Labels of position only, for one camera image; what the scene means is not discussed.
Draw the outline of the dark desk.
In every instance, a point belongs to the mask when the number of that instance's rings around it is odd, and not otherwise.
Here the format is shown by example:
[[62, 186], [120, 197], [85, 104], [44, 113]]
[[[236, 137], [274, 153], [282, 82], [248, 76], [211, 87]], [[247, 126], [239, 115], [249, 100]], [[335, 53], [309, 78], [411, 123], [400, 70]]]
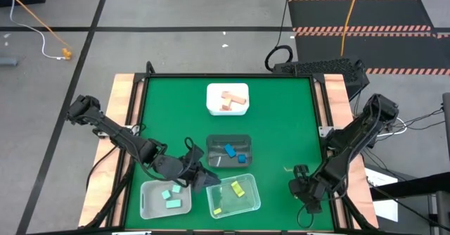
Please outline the dark desk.
[[[424, 220], [429, 227], [437, 227], [439, 235], [450, 235], [450, 172], [434, 174], [393, 184], [374, 186], [371, 182], [373, 201], [393, 200], [415, 216]], [[412, 207], [399, 201], [402, 198], [436, 195], [437, 214], [422, 215]]]

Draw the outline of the white plastic bin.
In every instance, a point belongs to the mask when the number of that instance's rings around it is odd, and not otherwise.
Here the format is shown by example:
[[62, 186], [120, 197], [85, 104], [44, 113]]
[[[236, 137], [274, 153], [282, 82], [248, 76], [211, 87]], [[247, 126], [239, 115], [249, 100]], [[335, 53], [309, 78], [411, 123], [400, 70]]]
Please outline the white plastic bin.
[[[220, 110], [224, 100], [221, 97], [223, 91], [228, 91], [233, 96], [242, 97], [247, 101], [244, 105], [232, 101], [230, 111]], [[249, 87], [245, 83], [211, 83], [207, 86], [206, 106], [213, 116], [244, 115], [250, 107]]]

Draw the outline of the dark grey transparent bin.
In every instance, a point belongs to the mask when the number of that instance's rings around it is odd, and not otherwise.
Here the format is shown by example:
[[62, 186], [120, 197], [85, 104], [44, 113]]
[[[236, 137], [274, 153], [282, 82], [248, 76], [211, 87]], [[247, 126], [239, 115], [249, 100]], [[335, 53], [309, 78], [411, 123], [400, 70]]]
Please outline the dark grey transparent bin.
[[[236, 156], [230, 158], [224, 146], [232, 145]], [[206, 139], [207, 161], [210, 167], [215, 168], [242, 168], [252, 163], [252, 140], [247, 134], [212, 134]], [[244, 154], [246, 163], [239, 163], [238, 156]]]

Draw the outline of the clear plastic bin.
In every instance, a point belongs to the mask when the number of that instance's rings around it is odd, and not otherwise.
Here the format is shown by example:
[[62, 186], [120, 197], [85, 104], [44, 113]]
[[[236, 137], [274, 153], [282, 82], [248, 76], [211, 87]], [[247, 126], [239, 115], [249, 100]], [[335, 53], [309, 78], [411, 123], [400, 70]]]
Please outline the clear plastic bin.
[[[245, 192], [240, 198], [231, 188], [231, 183], [234, 181], [238, 181]], [[259, 192], [252, 174], [228, 177], [222, 179], [218, 185], [207, 187], [207, 199], [210, 214], [215, 219], [259, 210], [261, 207]], [[217, 208], [221, 208], [221, 213], [215, 215], [213, 211]]]

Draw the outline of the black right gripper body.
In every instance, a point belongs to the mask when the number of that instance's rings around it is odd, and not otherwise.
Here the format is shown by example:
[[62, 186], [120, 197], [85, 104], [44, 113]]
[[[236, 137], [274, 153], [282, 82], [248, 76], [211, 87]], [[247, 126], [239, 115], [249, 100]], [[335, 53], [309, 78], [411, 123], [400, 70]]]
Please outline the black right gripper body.
[[328, 183], [320, 175], [302, 176], [301, 200], [303, 202], [321, 201]]

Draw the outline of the white box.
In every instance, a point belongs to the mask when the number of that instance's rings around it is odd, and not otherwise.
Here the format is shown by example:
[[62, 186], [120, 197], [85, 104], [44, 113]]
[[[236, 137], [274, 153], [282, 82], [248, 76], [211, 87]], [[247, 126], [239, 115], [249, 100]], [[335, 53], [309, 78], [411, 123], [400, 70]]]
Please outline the white box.
[[[383, 186], [398, 182], [397, 178], [376, 172], [375, 170], [366, 168], [365, 171], [368, 181], [374, 186]], [[398, 204], [394, 200], [375, 201], [373, 205], [375, 208], [375, 214], [378, 217], [382, 217], [393, 222], [398, 222]]]

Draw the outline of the frosted plastic bin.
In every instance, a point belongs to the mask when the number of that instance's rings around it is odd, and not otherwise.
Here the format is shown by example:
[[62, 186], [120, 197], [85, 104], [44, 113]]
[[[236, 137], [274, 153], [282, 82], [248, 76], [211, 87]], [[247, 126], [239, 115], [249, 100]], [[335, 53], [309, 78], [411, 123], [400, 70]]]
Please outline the frosted plastic bin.
[[[140, 216], [145, 220], [187, 214], [191, 211], [191, 187], [182, 187], [179, 193], [174, 193], [172, 187], [178, 185], [174, 182], [149, 181], [141, 185], [140, 190]], [[162, 192], [168, 190], [171, 197], [165, 200]], [[181, 199], [180, 208], [166, 209], [166, 201]]]

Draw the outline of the black orange-striped floor mat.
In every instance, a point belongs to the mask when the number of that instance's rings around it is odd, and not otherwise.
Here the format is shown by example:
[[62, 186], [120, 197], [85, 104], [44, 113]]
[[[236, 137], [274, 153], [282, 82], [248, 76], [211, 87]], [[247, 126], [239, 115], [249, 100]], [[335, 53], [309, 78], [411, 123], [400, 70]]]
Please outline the black orange-striped floor mat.
[[429, 32], [417, 0], [289, 0], [296, 32]]
[[358, 58], [368, 74], [450, 76], [450, 37], [430, 33], [301, 33], [301, 61]]

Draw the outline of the green table mat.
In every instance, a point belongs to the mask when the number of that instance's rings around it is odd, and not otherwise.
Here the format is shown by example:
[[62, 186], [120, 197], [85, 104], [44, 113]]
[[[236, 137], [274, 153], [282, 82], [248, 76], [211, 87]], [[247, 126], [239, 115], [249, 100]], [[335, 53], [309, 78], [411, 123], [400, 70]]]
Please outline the green table mat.
[[192, 197], [191, 211], [152, 220], [140, 216], [140, 188], [148, 176], [134, 172], [125, 226], [128, 229], [268, 229], [299, 230], [304, 226], [331, 230], [328, 203], [309, 215], [288, 188], [296, 165], [314, 170], [321, 163], [318, 126], [310, 83], [306, 79], [251, 78], [247, 80], [250, 107], [242, 116], [213, 116], [206, 106], [206, 78], [155, 78], [149, 81], [143, 123], [145, 138], [167, 144], [167, 153], [187, 151], [186, 137], [201, 148], [211, 134], [246, 134], [252, 140], [252, 163], [241, 169], [219, 169], [221, 178], [254, 176], [261, 205], [258, 210], [215, 219], [206, 193]]

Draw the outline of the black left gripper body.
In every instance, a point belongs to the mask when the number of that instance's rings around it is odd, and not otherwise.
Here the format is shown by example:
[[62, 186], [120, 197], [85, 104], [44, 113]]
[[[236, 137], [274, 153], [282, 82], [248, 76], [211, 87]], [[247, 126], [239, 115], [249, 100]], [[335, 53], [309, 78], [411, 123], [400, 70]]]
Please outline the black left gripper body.
[[205, 171], [194, 155], [186, 154], [180, 158], [159, 155], [154, 170], [179, 186], [203, 186], [206, 182]]

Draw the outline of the black perforated computer case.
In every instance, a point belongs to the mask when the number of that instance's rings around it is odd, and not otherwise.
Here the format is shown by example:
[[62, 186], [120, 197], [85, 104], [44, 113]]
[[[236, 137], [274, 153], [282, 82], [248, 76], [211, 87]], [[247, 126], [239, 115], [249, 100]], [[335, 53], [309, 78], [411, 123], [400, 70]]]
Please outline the black perforated computer case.
[[357, 96], [370, 83], [366, 76], [365, 65], [358, 58], [280, 63], [274, 66], [273, 73], [288, 75], [342, 75], [349, 100]]

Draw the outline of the grey pole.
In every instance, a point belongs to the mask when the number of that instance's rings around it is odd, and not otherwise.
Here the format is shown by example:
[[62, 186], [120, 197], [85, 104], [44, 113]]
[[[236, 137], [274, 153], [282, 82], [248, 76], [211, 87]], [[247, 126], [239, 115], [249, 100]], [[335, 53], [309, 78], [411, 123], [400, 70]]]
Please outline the grey pole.
[[450, 154], [450, 92], [442, 94], [443, 111], [444, 111], [444, 124], [446, 128], [446, 140], [448, 151]]

